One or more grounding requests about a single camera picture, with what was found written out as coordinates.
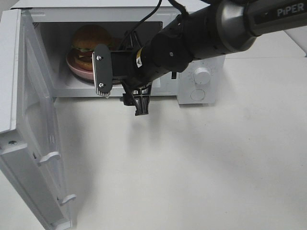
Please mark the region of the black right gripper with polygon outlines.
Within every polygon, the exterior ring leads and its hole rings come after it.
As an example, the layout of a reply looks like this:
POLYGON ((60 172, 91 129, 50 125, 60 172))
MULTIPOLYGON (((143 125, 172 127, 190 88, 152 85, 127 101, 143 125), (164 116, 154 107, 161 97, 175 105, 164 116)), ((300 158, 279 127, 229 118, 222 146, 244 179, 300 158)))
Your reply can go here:
POLYGON ((135 116, 147 115, 152 81, 171 71, 173 52, 160 54, 142 48, 142 41, 135 30, 121 41, 119 49, 111 51, 113 81, 123 86, 123 104, 134 106, 135 116))

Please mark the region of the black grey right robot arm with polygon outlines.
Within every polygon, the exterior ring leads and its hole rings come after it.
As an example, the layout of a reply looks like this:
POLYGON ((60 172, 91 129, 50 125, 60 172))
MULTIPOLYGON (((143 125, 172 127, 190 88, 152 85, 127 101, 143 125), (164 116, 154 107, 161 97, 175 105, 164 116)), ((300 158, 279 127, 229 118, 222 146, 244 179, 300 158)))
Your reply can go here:
POLYGON ((212 0, 206 8, 178 15, 142 48, 112 52, 126 106, 148 114, 152 82, 181 73, 195 60, 248 50, 256 38, 307 24, 304 0, 212 0))

